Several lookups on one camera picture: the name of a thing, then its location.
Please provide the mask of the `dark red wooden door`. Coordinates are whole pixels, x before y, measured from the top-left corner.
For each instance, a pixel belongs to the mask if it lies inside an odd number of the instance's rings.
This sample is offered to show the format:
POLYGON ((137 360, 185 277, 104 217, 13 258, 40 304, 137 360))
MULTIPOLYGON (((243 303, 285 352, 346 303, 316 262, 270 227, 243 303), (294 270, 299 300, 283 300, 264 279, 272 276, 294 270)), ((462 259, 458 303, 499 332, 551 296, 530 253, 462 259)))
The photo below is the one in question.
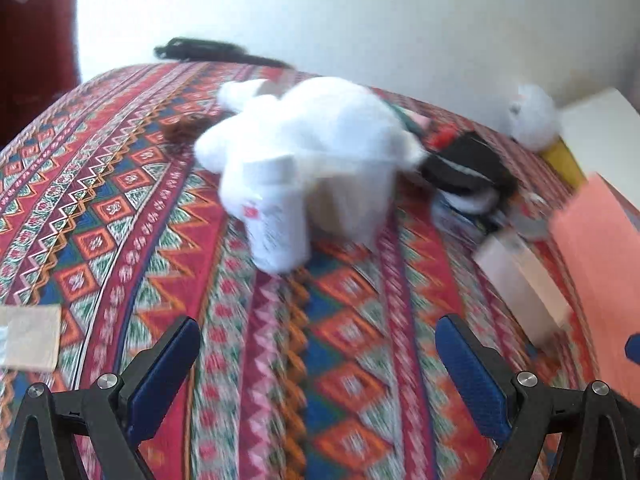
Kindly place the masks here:
POLYGON ((1 144, 80 81, 77 0, 1 0, 1 144))

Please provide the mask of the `red small object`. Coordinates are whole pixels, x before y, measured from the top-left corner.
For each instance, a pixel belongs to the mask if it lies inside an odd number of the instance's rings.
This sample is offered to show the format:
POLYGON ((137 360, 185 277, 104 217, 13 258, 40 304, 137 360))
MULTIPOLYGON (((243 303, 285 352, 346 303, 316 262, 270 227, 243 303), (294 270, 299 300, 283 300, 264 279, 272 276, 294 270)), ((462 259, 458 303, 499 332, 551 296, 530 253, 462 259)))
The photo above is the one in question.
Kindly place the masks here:
POLYGON ((433 152, 440 152, 459 135, 458 128, 455 125, 443 124, 432 131, 426 140, 426 147, 433 152))

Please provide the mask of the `white box lid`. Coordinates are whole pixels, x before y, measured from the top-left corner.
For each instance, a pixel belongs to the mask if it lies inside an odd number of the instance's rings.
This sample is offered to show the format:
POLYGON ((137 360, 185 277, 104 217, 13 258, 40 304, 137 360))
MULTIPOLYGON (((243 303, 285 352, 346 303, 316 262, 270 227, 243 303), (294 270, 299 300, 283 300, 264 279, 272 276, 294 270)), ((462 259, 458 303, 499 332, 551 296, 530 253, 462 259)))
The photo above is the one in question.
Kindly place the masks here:
POLYGON ((561 138, 585 176, 600 174, 639 208, 640 118, 607 88, 560 110, 561 138))

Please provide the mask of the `black white cloth item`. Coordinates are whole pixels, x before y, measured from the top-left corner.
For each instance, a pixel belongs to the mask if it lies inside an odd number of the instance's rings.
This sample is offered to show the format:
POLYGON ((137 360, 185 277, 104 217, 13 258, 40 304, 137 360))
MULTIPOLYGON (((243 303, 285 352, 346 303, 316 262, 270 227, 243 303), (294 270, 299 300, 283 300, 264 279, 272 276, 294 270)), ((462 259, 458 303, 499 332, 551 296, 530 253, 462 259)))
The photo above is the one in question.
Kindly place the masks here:
POLYGON ((518 179, 477 132, 457 136, 419 166, 420 176, 442 194, 448 205, 471 216, 487 216, 504 206, 518 190, 518 179))

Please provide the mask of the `beige paper packet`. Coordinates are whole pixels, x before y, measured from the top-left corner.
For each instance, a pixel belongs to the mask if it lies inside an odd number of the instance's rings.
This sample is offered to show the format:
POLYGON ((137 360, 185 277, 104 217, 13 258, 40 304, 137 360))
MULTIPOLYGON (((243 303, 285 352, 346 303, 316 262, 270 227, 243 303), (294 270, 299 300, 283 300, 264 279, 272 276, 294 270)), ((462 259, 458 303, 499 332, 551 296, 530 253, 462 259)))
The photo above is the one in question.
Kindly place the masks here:
POLYGON ((50 373, 58 364, 62 307, 5 306, 0 308, 0 365, 9 370, 50 373))

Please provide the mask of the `orange storage box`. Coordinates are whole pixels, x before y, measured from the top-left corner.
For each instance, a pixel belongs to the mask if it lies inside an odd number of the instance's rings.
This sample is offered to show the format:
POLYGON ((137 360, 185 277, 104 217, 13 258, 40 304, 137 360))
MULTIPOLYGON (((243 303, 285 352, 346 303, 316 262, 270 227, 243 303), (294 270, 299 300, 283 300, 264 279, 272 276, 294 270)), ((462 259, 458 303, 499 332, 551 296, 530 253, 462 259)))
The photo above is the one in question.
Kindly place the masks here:
POLYGON ((639 365, 626 357, 639 333, 639 211, 592 174, 552 214, 549 229, 575 286, 599 377, 639 403, 639 365))

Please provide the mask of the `white plush toy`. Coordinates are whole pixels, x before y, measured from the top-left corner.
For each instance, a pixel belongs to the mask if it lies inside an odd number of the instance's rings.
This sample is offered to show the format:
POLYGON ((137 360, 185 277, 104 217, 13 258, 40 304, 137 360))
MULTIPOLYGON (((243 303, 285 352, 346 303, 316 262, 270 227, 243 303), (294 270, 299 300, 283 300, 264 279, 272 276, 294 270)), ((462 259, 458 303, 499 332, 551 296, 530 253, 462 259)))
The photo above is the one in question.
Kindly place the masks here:
POLYGON ((246 195, 244 166, 290 155, 314 236, 371 246, 397 175, 427 156, 390 104, 343 78, 312 77, 288 90, 268 79, 229 81, 217 101, 229 116, 198 137, 194 156, 220 174, 220 200, 233 217, 246 195))

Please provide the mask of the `brown small object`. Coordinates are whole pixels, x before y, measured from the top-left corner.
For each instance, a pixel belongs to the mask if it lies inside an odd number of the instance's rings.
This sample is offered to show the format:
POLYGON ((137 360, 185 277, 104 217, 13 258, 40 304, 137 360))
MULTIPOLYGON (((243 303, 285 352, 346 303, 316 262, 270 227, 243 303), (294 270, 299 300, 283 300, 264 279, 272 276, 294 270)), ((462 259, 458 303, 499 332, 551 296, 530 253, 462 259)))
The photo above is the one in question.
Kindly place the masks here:
POLYGON ((166 142, 191 143, 209 128, 212 128, 219 119, 214 116, 191 114, 183 115, 172 124, 163 125, 162 133, 166 142))

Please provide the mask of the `white fluffy ball toy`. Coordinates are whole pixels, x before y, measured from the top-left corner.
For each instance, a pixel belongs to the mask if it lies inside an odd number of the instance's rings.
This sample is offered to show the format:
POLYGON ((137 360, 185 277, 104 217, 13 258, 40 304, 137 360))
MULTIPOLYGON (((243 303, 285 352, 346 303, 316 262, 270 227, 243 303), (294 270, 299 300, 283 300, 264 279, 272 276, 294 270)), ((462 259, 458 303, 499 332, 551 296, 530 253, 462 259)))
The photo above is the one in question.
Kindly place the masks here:
POLYGON ((508 108, 508 135, 526 150, 540 153, 559 139, 559 113, 551 96, 536 84, 521 84, 508 108))

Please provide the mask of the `red patterned tablecloth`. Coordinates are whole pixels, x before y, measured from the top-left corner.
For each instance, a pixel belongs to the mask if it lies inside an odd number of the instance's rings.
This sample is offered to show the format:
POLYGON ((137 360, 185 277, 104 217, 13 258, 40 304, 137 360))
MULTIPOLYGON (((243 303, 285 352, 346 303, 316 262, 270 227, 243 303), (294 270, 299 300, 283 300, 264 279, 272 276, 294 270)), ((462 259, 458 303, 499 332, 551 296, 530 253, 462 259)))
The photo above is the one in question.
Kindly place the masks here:
POLYGON ((215 114, 229 80, 302 80, 239 64, 139 65, 62 96, 1 153, 1 300, 62 309, 52 373, 4 370, 9 437, 33 382, 84 388, 178 318, 198 360, 141 453, 159 479, 477 479, 494 450, 435 349, 463 316, 484 344, 552 386, 596 378, 581 310, 538 350, 472 248, 436 226, 409 181, 372 248, 321 242, 287 278, 255 269, 218 180, 166 131, 215 114))

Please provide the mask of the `yellow item behind box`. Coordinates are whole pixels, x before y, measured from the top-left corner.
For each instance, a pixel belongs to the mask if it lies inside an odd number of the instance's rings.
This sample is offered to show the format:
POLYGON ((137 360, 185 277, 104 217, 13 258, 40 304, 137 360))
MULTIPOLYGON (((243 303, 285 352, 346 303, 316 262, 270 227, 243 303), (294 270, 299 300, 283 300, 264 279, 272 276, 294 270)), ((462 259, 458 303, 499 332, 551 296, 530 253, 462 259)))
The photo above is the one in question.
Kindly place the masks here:
POLYGON ((562 139, 557 140, 542 151, 540 156, 571 188, 578 188, 578 186, 586 180, 585 175, 582 170, 580 170, 572 152, 568 149, 562 139))

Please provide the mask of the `white plastic bottle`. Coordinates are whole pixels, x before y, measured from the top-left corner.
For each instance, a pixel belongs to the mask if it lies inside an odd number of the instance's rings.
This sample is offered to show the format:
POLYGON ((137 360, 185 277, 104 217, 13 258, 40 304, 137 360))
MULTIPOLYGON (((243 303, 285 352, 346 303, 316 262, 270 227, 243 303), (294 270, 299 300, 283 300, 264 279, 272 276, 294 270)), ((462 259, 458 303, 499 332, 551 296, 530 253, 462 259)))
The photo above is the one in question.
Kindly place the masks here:
POLYGON ((309 259, 305 193, 291 155, 244 165, 242 219, 262 272, 288 274, 309 259))

